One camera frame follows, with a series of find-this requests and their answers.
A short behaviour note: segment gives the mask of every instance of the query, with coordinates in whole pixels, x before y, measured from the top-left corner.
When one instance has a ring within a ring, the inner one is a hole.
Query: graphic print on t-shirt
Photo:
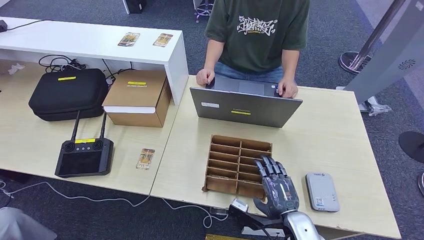
[[[263,21],[259,20],[259,18],[246,18],[245,16],[238,16],[238,21],[240,22],[237,25],[238,33],[243,32],[244,35],[266,34],[268,36],[276,32],[274,26],[278,22],[277,19],[271,21]]]

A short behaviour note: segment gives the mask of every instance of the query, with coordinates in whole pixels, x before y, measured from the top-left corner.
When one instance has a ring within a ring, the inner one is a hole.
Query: antenna
[[[103,123],[101,124],[100,138],[105,138],[106,112],[103,115]]]
[[[77,129],[78,129],[79,122],[80,122],[80,110],[78,110],[78,113],[76,114],[75,125],[73,126],[72,137],[70,138],[71,141],[75,141],[75,138],[77,137]]]

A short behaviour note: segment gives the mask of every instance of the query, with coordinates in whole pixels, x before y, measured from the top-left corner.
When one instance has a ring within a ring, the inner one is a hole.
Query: laptop
[[[206,88],[190,87],[190,92],[200,118],[282,128],[302,100],[280,97],[276,86],[275,83],[215,78]]]

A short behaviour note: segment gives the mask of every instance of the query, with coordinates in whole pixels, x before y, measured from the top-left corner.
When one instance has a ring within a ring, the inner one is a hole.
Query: black carrying case
[[[93,118],[103,114],[108,94],[105,74],[97,68],[45,73],[29,100],[34,114],[45,121]]]

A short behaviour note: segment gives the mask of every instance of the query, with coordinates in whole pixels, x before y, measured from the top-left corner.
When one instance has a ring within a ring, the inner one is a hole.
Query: white power bank
[[[306,185],[310,206],[316,211],[338,212],[339,200],[336,195],[333,178],[325,172],[308,172]]]

